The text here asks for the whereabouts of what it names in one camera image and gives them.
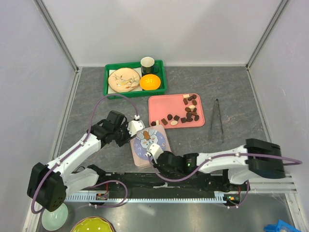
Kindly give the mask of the silver tin lid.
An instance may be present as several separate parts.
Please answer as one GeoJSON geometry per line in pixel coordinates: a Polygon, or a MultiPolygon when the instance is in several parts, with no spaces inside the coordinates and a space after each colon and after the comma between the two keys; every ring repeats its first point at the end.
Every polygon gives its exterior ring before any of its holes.
{"type": "Polygon", "coordinates": [[[163,151],[171,151],[165,129],[162,125],[145,128],[139,131],[130,141],[133,160],[136,166],[148,165],[147,147],[158,144],[163,151]]]}

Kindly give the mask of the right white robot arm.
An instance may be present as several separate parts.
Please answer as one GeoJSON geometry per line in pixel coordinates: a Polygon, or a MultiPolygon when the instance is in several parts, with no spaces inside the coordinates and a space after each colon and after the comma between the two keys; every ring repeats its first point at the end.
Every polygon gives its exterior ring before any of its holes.
{"type": "Polygon", "coordinates": [[[281,157],[280,146],[251,138],[244,145],[216,153],[176,156],[169,151],[158,150],[153,153],[153,164],[165,175],[193,176],[196,173],[210,174],[227,170],[227,175],[221,178],[221,184],[224,189],[233,190],[237,185],[257,176],[267,179],[284,178],[283,161],[269,156],[281,157]]]}

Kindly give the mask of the pink chocolate tin box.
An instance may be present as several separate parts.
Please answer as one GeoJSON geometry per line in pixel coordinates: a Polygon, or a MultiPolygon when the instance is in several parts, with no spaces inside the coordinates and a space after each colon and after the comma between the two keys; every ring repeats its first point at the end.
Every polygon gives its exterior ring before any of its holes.
{"type": "Polygon", "coordinates": [[[137,166],[138,170],[144,170],[144,169],[148,169],[148,168],[153,168],[152,165],[148,164],[148,165],[142,165],[142,166],[137,166]]]}

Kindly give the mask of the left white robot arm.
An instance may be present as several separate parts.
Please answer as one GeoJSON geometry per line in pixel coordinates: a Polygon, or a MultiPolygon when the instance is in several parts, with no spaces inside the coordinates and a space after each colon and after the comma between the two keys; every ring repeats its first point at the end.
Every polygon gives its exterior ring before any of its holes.
{"type": "Polygon", "coordinates": [[[80,172],[75,169],[88,157],[112,141],[119,147],[132,140],[144,123],[136,116],[128,121],[124,114],[110,111],[107,118],[91,125],[82,138],[61,156],[47,164],[38,162],[32,168],[27,195],[49,212],[57,210],[67,196],[93,187],[101,190],[106,185],[105,172],[89,165],[80,172]]]}

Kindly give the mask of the metal serving tongs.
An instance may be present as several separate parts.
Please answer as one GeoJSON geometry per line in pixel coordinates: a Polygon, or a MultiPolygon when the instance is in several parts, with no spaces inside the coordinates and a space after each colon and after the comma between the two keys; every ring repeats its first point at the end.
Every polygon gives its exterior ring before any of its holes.
{"type": "Polygon", "coordinates": [[[221,142],[225,142],[225,133],[224,133],[224,128],[223,128],[223,121],[222,121],[222,114],[221,114],[221,108],[220,108],[220,101],[218,98],[215,99],[213,107],[212,107],[212,113],[211,113],[211,123],[210,123],[210,129],[209,129],[209,135],[208,139],[211,141],[212,140],[212,135],[213,135],[213,129],[215,125],[215,121],[218,121],[219,123],[219,128],[220,128],[220,133],[221,133],[221,142]]]}

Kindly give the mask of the pink plastic tray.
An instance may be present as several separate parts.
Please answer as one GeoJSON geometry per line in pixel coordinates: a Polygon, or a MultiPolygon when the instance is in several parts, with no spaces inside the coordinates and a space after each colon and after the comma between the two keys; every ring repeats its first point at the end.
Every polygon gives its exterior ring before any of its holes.
{"type": "Polygon", "coordinates": [[[196,93],[151,96],[149,125],[165,129],[195,128],[205,124],[201,98],[196,93]]]}

